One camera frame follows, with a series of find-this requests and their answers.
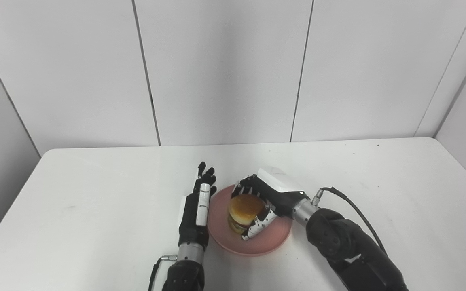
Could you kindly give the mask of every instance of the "silver cylindrical joint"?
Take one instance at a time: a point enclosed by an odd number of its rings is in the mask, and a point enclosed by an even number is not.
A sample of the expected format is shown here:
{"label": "silver cylindrical joint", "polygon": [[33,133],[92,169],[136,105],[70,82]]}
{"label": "silver cylindrical joint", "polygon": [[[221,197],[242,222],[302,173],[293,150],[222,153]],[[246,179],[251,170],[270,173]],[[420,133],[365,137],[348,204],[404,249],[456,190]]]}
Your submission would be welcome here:
{"label": "silver cylindrical joint", "polygon": [[194,242],[185,242],[179,246],[177,260],[192,260],[202,265],[204,261],[204,248]]}
{"label": "silver cylindrical joint", "polygon": [[292,209],[292,217],[301,225],[306,226],[312,214],[314,214],[317,210],[318,207],[313,206],[310,200],[303,199],[302,201],[298,202]]}

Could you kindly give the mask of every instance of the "robot finger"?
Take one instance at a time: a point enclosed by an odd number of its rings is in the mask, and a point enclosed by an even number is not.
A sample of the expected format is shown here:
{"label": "robot finger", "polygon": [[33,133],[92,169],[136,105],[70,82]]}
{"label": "robot finger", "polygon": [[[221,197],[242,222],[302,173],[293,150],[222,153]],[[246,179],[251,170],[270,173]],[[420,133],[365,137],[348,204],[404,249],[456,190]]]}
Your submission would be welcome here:
{"label": "robot finger", "polygon": [[240,182],[237,182],[231,191],[231,199],[237,197],[240,193],[242,193],[242,186],[240,186]]}
{"label": "robot finger", "polygon": [[213,194],[215,194],[215,192],[217,192],[217,186],[211,186],[211,189],[210,189],[210,197],[212,197]]}
{"label": "robot finger", "polygon": [[206,169],[206,163],[201,162],[198,167],[199,171],[197,173],[198,177],[202,177],[202,173],[204,172],[204,169]]}
{"label": "robot finger", "polygon": [[246,241],[252,239],[271,224],[276,217],[277,215],[273,212],[272,208],[269,205],[266,205],[265,210],[257,215],[248,229],[242,233],[242,240]]}
{"label": "robot finger", "polygon": [[212,176],[214,173],[215,173],[215,169],[214,169],[213,167],[210,167],[210,168],[206,171],[206,175]]}

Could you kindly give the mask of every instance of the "hamburger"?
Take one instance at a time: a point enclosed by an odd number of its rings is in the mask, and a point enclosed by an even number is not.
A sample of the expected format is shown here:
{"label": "hamburger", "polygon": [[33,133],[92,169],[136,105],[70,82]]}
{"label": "hamburger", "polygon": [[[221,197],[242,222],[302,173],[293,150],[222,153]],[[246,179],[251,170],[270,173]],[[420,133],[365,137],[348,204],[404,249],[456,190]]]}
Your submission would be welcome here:
{"label": "hamburger", "polygon": [[240,194],[233,197],[228,206],[229,227],[237,234],[242,234],[264,208],[264,201],[255,195]]}

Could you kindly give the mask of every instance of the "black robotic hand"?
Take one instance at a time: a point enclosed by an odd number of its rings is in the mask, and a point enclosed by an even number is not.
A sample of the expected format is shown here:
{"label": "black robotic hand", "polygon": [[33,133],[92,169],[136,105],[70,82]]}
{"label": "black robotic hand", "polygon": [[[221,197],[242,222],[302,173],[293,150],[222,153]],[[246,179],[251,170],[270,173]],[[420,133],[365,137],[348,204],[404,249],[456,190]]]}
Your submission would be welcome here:
{"label": "black robotic hand", "polygon": [[217,191],[217,187],[213,185],[217,178],[213,167],[207,171],[205,169],[206,163],[201,162],[192,193],[186,197],[183,219],[179,225],[179,245],[191,242],[202,245],[204,249],[208,246],[208,205],[211,196]]}
{"label": "black robotic hand", "polygon": [[204,288],[202,263],[208,246],[208,206],[217,191],[213,168],[207,171],[206,163],[198,167],[192,193],[186,197],[183,219],[179,226],[179,252],[177,261],[168,268],[163,291],[201,291]]}

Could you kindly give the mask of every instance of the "cable connector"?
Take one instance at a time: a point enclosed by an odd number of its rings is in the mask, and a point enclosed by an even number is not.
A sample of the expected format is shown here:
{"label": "cable connector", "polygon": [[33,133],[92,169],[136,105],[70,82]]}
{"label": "cable connector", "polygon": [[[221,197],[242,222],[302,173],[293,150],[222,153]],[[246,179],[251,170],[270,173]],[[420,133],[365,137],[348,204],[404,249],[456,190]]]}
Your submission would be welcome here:
{"label": "cable connector", "polygon": [[161,256],[161,260],[176,261],[177,260],[177,255],[163,255],[163,256]]}

